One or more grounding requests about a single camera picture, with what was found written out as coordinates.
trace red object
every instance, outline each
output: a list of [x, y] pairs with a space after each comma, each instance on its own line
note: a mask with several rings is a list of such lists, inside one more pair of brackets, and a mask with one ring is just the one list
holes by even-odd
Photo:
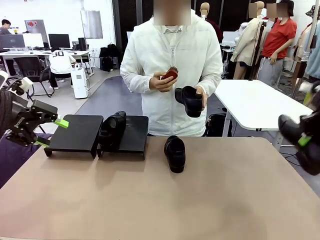
[[167, 79], [173, 77], [172, 80], [175, 80], [178, 77], [178, 70], [175, 67], [170, 67], [170, 69], [166, 72], [166, 75], [162, 77], [162, 79]]
[[[262, 51], [262, 56], [271, 57], [271, 55], [285, 44], [289, 39], [293, 39], [297, 32], [297, 23], [291, 18], [280, 25], [281, 21], [277, 21], [271, 31], [268, 33]], [[288, 48], [278, 53], [278, 59], [284, 59], [287, 56]]]
[[222, 40], [224, 39], [224, 33], [220, 30], [219, 25], [209, 19], [206, 19], [206, 21], [212, 25], [215, 30], [216, 36], [218, 37], [219, 43], [222, 43]]

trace hand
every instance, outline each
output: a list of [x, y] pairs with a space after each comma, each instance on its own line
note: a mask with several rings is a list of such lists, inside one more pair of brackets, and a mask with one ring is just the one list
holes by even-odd
[[202, 95], [202, 111], [203, 111], [203, 110], [205, 110], [205, 107], [207, 105], [208, 96], [201, 86], [196, 86], [195, 89], [196, 89], [197, 94]]
[[166, 79], [161, 79], [160, 77], [166, 75], [166, 72], [156, 72], [153, 75], [153, 78], [150, 79], [149, 88], [151, 90], [158, 90], [161, 93], [170, 92], [173, 84], [177, 82], [177, 78], [173, 80], [173, 76], [170, 76]]
[[273, 65], [276, 63], [278, 57], [278, 53], [274, 52], [270, 57], [270, 64]]

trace person in white shirt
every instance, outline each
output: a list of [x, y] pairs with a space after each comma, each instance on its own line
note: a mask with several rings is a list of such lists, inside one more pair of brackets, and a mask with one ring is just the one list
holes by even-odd
[[50, 70], [51, 70], [51, 78], [50, 88], [54, 88], [55, 90], [59, 89], [56, 78], [58, 79], [66, 79], [71, 78], [71, 70], [72, 64], [76, 64], [76, 60], [67, 52], [60, 50], [58, 47], [53, 47], [51, 49], [51, 55], [49, 56], [50, 62]]
[[[155, 0], [154, 4], [154, 18], [136, 26], [129, 38], [120, 74], [131, 92], [142, 95], [150, 135], [201, 137], [206, 130], [207, 99], [223, 72], [217, 34], [191, 10], [189, 0]], [[161, 79], [170, 67], [177, 68], [178, 78]], [[185, 86], [202, 95], [198, 118], [189, 117], [175, 99], [175, 89]]]

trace gray pants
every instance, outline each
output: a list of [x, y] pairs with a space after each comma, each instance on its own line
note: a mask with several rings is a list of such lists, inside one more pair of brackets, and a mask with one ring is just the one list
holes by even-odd
[[271, 87], [276, 87], [277, 81], [282, 73], [283, 66], [283, 59], [277, 60], [273, 65], [271, 65], [270, 59], [264, 57], [260, 62], [257, 79]]

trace jersey number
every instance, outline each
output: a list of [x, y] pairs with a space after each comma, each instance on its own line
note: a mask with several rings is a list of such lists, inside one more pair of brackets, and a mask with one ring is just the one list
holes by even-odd
[[58, 56], [63, 57], [64, 56], [64, 52], [63, 51], [55, 52], [53, 58], [58, 57]]

